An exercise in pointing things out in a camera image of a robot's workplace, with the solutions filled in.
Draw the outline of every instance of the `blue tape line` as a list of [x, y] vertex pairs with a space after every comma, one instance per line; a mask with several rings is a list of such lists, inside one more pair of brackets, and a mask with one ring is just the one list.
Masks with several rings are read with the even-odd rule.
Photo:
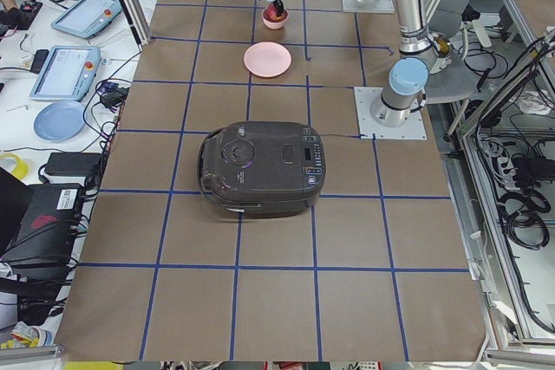
[[362, 42], [361, 42], [361, 31], [360, 31], [360, 27], [358, 26], [358, 16], [356, 15], [356, 13], [354, 14], [355, 16], [355, 30], [356, 30], [356, 41], [358, 42], [358, 56], [361, 60], [361, 70], [362, 70], [362, 86], [366, 87], [366, 70], [364, 69], [364, 56], [362, 54]]
[[[203, 14], [202, 14], [202, 19], [200, 22], [200, 28], [199, 28], [199, 38], [200, 39], [202, 37], [202, 29], [204, 27], [204, 22], [206, 19], [206, 4], [208, 3], [208, 0], [205, 0], [205, 8], [203, 10]], [[197, 66], [197, 58], [199, 56], [199, 47], [200, 47], [200, 43], [197, 42], [197, 48], [195, 49], [195, 55], [194, 55], [194, 61], [193, 61], [193, 68], [191, 69], [191, 77], [190, 79], [193, 80], [194, 78], [194, 72]], [[189, 89], [187, 92], [187, 98], [186, 98], [186, 104], [185, 104], [185, 111], [183, 113], [183, 118], [181, 121], [181, 131], [185, 130], [185, 124], [186, 124], [186, 117], [187, 117], [187, 110], [189, 108], [189, 100], [191, 97], [191, 90], [192, 90], [193, 85], [191, 83], [189, 83]], [[166, 214], [164, 216], [164, 224], [162, 225], [162, 232], [160, 235], [160, 243], [159, 243], [159, 247], [158, 247], [158, 255], [156, 257], [156, 268], [154, 269], [154, 277], [153, 277], [153, 284], [152, 284], [152, 288], [151, 288], [151, 295], [150, 298], [148, 300], [148, 310], [147, 310], [147, 318], [145, 320], [145, 327], [143, 330], [143, 337], [142, 337], [142, 342], [140, 344], [140, 353], [139, 353], [139, 360], [143, 360], [144, 355], [145, 355], [145, 348], [147, 346], [147, 338], [148, 338], [148, 329], [150, 326], [150, 318], [151, 318], [151, 314], [152, 314], [152, 308], [153, 308], [153, 301], [154, 301], [154, 293], [156, 291], [156, 284], [158, 281], [158, 271], [159, 271], [159, 266], [160, 266], [160, 259], [162, 257], [162, 250], [164, 247], [164, 239], [166, 236], [166, 230], [167, 230], [167, 221], [169, 218], [169, 211], [170, 211], [170, 206], [172, 204], [172, 196], [173, 196], [173, 187], [175, 185], [175, 179], [177, 177], [177, 171], [178, 171], [178, 166], [179, 166], [179, 162], [180, 162], [180, 154], [181, 154], [181, 145], [183, 143], [183, 133], [180, 134], [180, 139], [178, 141], [178, 147], [177, 147], [177, 152], [175, 154], [175, 161], [173, 162], [173, 172], [172, 172], [172, 181], [170, 183], [170, 190], [169, 190], [169, 196], [167, 199], [167, 205], [166, 205]]]
[[379, 195], [321, 194], [320, 198], [380, 199]]
[[365, 268], [350, 266], [261, 266], [254, 264], [179, 264], [179, 263], [103, 263], [81, 262], [80, 267], [85, 268], [137, 268], [137, 269], [221, 269], [221, 270], [289, 270], [318, 272], [392, 272], [395, 273], [469, 273], [466, 268]]
[[306, 110], [308, 113], [308, 125], [312, 126], [312, 110], [310, 106], [310, 78], [308, 75], [304, 77], [306, 80], [304, 87], [306, 88]]
[[[189, 8], [189, 7], [202, 7], [202, 4], [197, 4], [197, 3], [157, 3], [156, 6], [166, 6], [166, 7], [178, 7], [178, 8]], [[230, 6], [228, 4], [226, 5], [218, 5], [218, 4], [208, 4], [206, 6], [208, 9], [210, 8], [214, 8], [214, 9], [252, 9], [251, 6]]]
[[118, 132], [124, 133], [162, 133], [162, 134], [180, 134], [180, 130], [153, 130], [153, 129], [118, 129]]
[[383, 197], [382, 175], [380, 172], [380, 160], [378, 158], [378, 150], [377, 146], [375, 145], [375, 137], [372, 139], [372, 150], [374, 152], [375, 173], [377, 175], [378, 190], [380, 192], [380, 202], [382, 205], [383, 228], [385, 230], [385, 238], [388, 245], [389, 266], [391, 267], [391, 279], [393, 281], [393, 292], [395, 296], [395, 307], [397, 308], [399, 331], [401, 333], [402, 350], [405, 355], [405, 361], [409, 361], [407, 336], [405, 334], [405, 326], [402, 320], [401, 299], [399, 296], [399, 288], [397, 286], [397, 278], [395, 276], [395, 262], [393, 258], [393, 250], [391, 248], [391, 238], [389, 236], [388, 215], [386, 212], [385, 199]]
[[169, 194], [170, 191], [167, 190], [125, 190], [125, 189], [114, 189], [114, 188], [101, 188], [100, 192], [106, 192], [106, 193], [113, 193], [113, 194], [117, 194], [117, 193], [121, 193], [121, 194]]
[[189, 84], [190, 81], [169, 81], [169, 80], [133, 80], [133, 82], [151, 82], [151, 83], [158, 83], [158, 84]]
[[[257, 0], [252, 1], [252, 31], [251, 31], [251, 44], [254, 44], [254, 34], [257, 24]], [[247, 96], [246, 96], [246, 115], [245, 120], [251, 119], [251, 98], [252, 98], [252, 72], [249, 71], [249, 81], [247, 83]]]
[[384, 195], [385, 199], [430, 199], [450, 201], [451, 197], [442, 197], [441, 195]]
[[320, 326], [320, 289], [318, 288], [318, 255], [317, 255], [317, 234], [316, 234], [316, 211], [314, 205], [310, 208], [310, 221], [312, 223], [312, 260], [314, 263], [314, 302], [316, 311], [316, 338], [318, 361], [322, 361], [322, 329]]
[[237, 291], [239, 281], [239, 257], [241, 253], [241, 231], [243, 230], [243, 213], [239, 213], [237, 225], [237, 244], [235, 246], [235, 265], [233, 266], [233, 300], [232, 300], [232, 329], [229, 343], [229, 360], [235, 356], [235, 325], [237, 320]]

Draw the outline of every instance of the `electronic device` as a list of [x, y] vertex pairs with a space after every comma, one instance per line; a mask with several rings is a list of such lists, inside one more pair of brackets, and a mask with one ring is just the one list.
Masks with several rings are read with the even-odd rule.
[[0, 10], [0, 34], [4, 34], [7, 29], [27, 30], [38, 15], [42, 7], [41, 2], [26, 0], [21, 3], [20, 8], [10, 10]]
[[79, 0], [50, 26], [89, 39], [105, 29], [121, 12], [118, 0]]
[[0, 253], [19, 232], [32, 196], [33, 190], [0, 168]]
[[69, 262], [75, 242], [72, 226], [82, 209], [79, 184], [26, 185], [32, 197], [16, 239], [2, 254], [13, 268], [62, 266]]
[[199, 150], [200, 190], [230, 211], [305, 210], [316, 202], [324, 178], [320, 136], [298, 123], [234, 123], [208, 135]]
[[47, 49], [38, 49], [33, 57], [33, 62], [31, 63], [31, 73], [39, 74], [41, 72], [42, 66], [46, 62], [46, 58], [49, 56]]
[[100, 160], [100, 153], [51, 153], [44, 167], [44, 173], [52, 177], [86, 177]]
[[90, 89], [101, 61], [98, 47], [55, 45], [31, 89], [32, 100], [80, 100]]

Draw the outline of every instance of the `grid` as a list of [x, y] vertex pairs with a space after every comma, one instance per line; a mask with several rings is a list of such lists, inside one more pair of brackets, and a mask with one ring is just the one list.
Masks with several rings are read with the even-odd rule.
[[[352, 87], [384, 85], [395, 17], [284, 1], [274, 32], [256, 0], [159, 0], [56, 336], [71, 360], [475, 359], [484, 324], [429, 122], [427, 142], [357, 136]], [[243, 67], [260, 41], [291, 52], [284, 75]], [[238, 120], [323, 135], [315, 207], [203, 200], [200, 142]]]

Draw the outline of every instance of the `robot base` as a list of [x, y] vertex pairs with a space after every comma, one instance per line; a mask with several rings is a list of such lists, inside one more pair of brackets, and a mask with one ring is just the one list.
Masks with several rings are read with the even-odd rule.
[[366, 0], [357, 2], [356, 0], [342, 0], [343, 12], [359, 13], [395, 13], [393, 0]]
[[370, 116], [370, 105], [383, 88], [355, 87], [358, 127], [363, 139], [426, 140], [426, 129], [420, 112], [412, 113], [401, 127], [385, 127]]

